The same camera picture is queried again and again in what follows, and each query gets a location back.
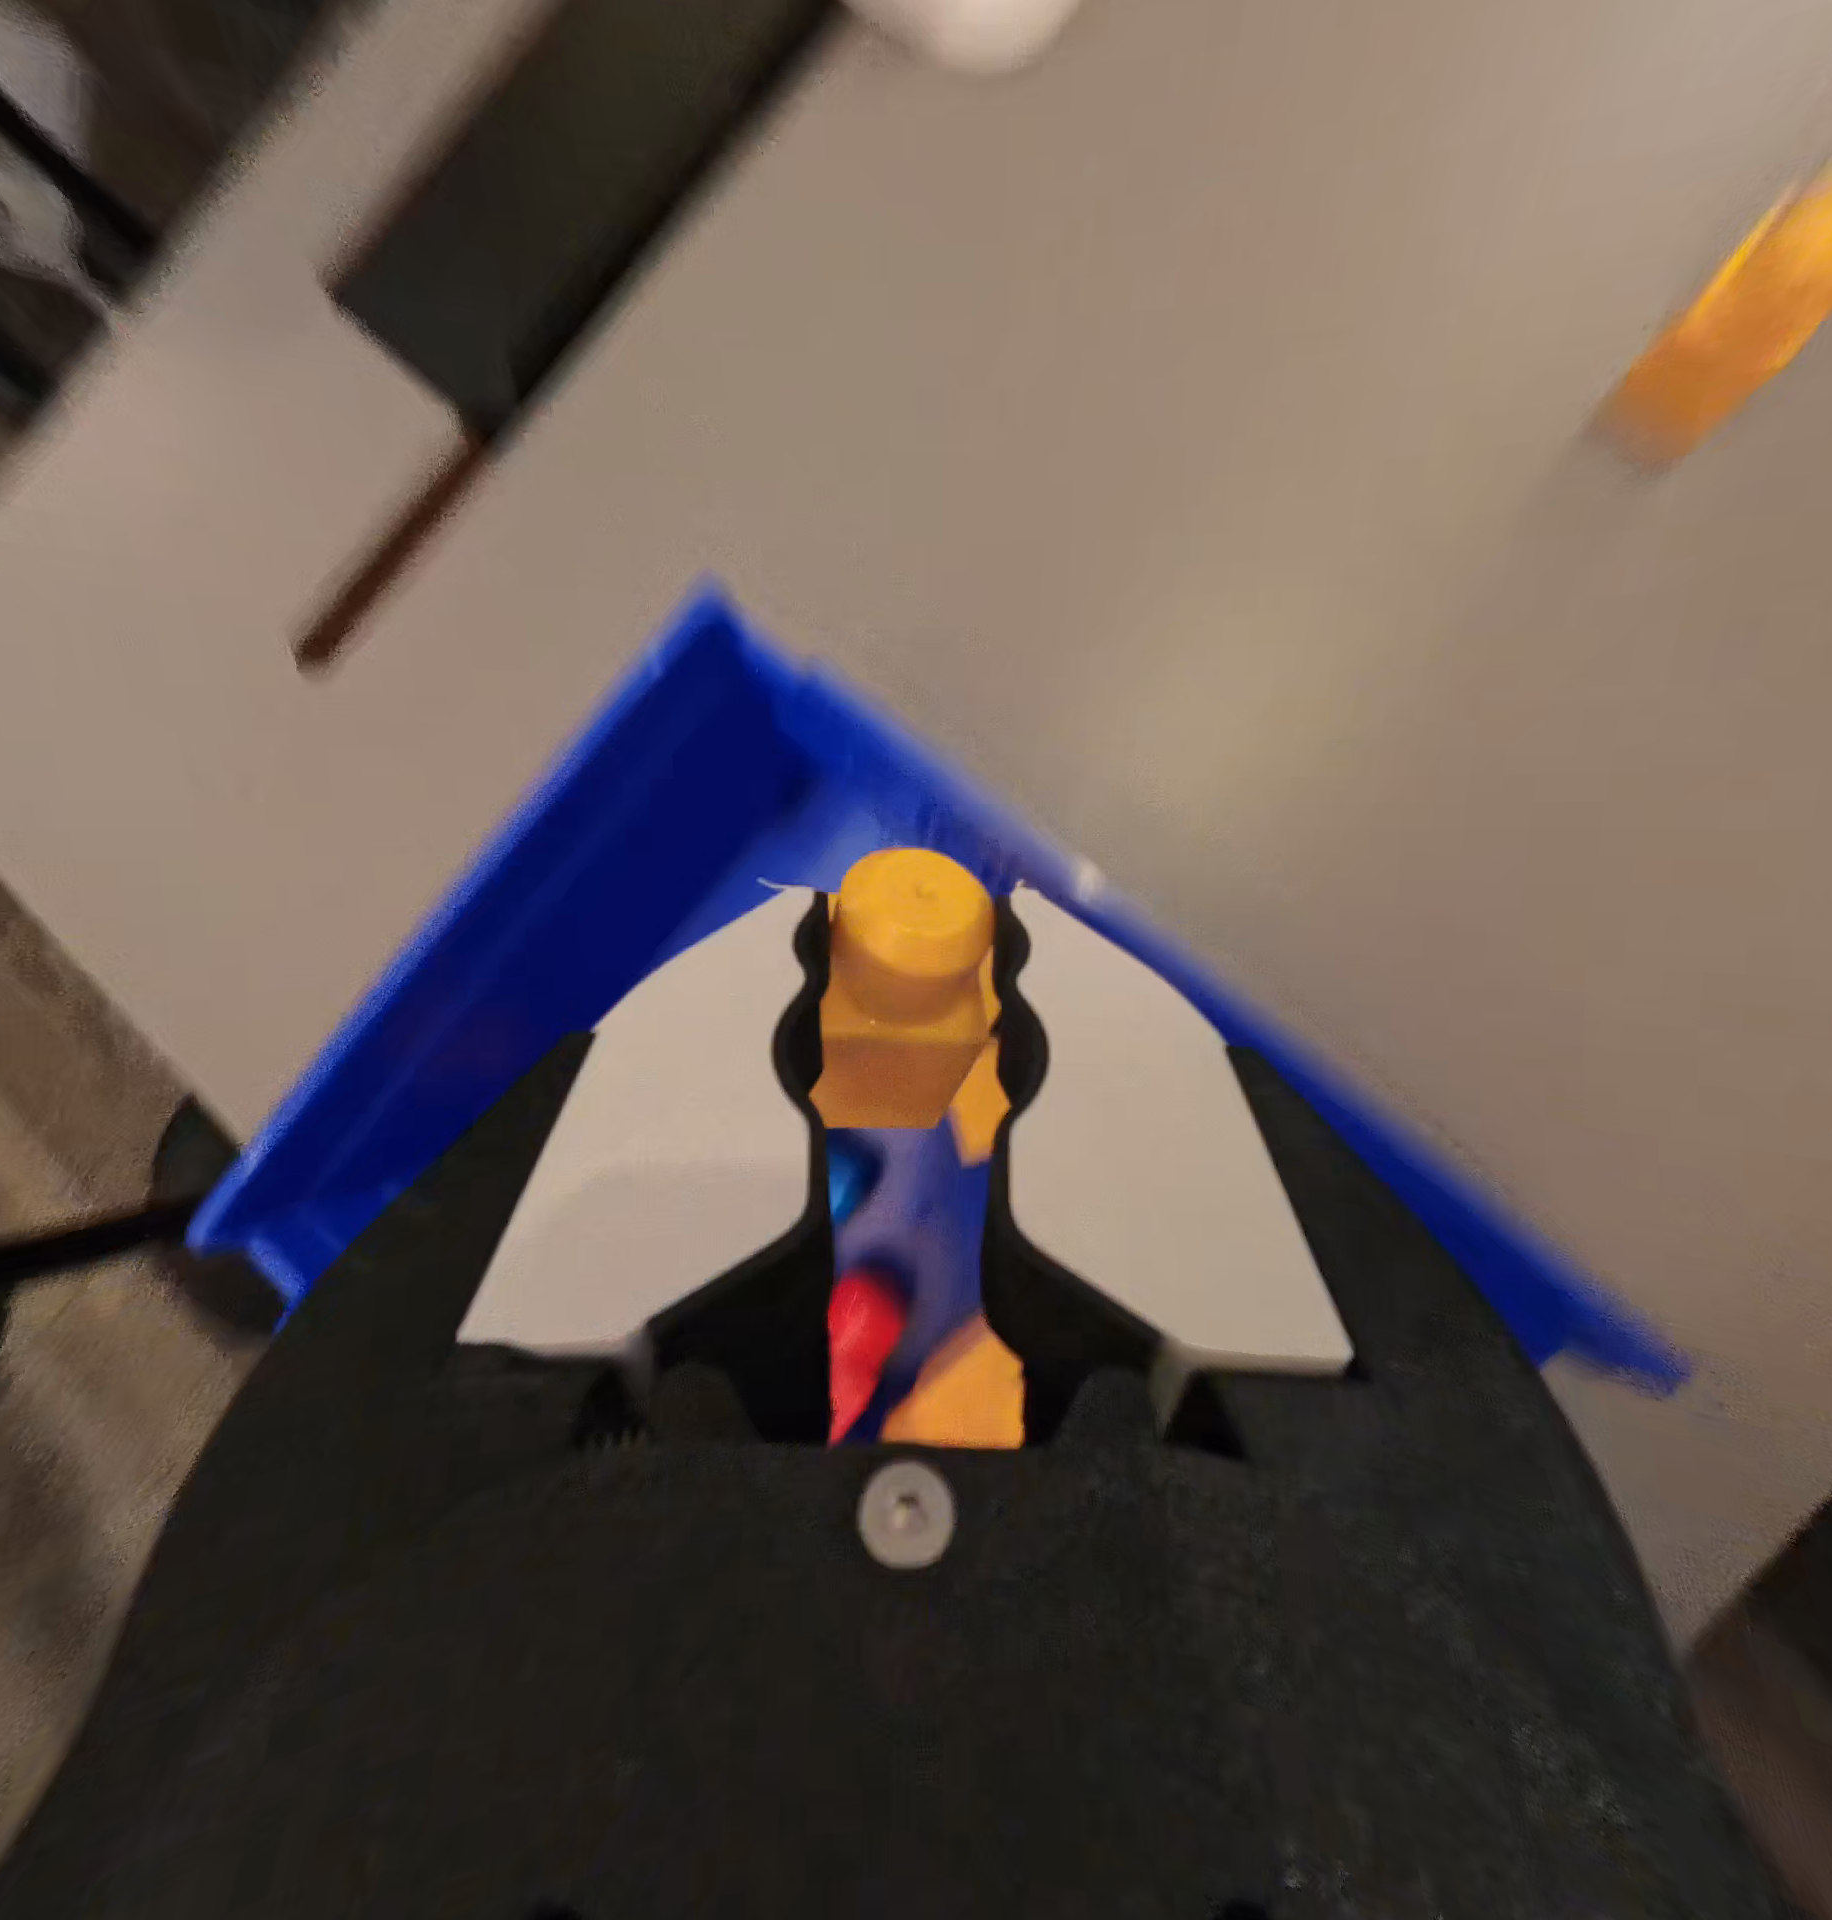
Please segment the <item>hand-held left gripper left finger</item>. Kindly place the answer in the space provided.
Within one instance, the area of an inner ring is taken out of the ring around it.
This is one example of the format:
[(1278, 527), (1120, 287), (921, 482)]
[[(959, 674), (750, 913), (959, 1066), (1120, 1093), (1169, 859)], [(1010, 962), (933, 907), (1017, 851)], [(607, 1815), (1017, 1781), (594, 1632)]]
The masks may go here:
[(826, 1439), (826, 897), (768, 885), (594, 1024), (461, 1341), (712, 1365), (750, 1429)]

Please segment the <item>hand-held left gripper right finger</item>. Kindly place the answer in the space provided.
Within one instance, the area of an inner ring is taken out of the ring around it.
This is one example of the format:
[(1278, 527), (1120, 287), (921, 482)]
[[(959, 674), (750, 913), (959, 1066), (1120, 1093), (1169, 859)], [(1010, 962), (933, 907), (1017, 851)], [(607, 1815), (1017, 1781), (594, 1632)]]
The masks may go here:
[(1019, 1363), (1019, 1439), (1127, 1371), (1152, 1436), (1214, 1436), (1205, 1381), (1349, 1381), (1358, 1341), (1232, 1044), (1140, 956), (1038, 885), (1000, 913), (988, 1319)]

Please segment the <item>red toy block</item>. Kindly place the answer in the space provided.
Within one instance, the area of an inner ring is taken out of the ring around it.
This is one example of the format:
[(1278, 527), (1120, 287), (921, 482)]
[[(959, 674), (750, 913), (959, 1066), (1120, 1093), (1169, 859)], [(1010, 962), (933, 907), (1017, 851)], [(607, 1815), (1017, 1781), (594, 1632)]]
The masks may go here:
[(826, 1295), (826, 1448), (868, 1421), (905, 1332), (905, 1289), (886, 1265), (844, 1265)]

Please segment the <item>blue plastic bin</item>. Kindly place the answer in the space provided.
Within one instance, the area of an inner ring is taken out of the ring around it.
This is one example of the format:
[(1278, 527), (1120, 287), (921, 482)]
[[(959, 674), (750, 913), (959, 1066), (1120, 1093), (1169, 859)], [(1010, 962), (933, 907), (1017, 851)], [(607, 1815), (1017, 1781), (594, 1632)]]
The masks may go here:
[(660, 962), (755, 907), (835, 881), (839, 851), (933, 843), (988, 885), (1030, 881), (1263, 1048), (1502, 1307), (1532, 1363), (1573, 1353), (1678, 1392), (1695, 1365), (1586, 1265), (1476, 1192), (1343, 1066), (1033, 826), (933, 736), (719, 586), (590, 706), (584, 729), (469, 859), (192, 1209), (188, 1247), (248, 1252), (293, 1307), (318, 1271), (526, 1071)]

